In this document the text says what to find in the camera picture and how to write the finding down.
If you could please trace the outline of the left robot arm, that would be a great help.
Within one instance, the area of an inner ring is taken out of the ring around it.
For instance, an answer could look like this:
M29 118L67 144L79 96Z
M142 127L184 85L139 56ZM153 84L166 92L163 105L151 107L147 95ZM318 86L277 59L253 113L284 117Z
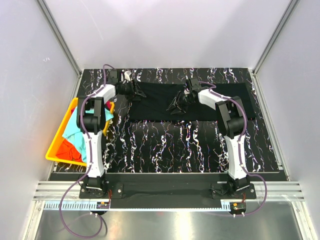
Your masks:
M79 179L81 194L103 198L111 193L102 160L102 139L107 123L105 105L116 95L130 101L145 98L130 70L111 69L103 84L86 97L78 98L76 124L82 133L86 151L86 172Z

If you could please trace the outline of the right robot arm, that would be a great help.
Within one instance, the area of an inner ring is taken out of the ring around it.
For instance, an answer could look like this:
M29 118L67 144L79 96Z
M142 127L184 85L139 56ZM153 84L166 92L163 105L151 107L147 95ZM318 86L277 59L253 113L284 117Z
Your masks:
M167 107L172 115L185 114L190 105L200 103L215 110L217 127L223 135L228 153L228 180L220 196L244 198L250 187L249 172L245 164L245 132L248 118L240 97L225 96L214 91L217 86L197 78L186 80L186 90L179 91Z

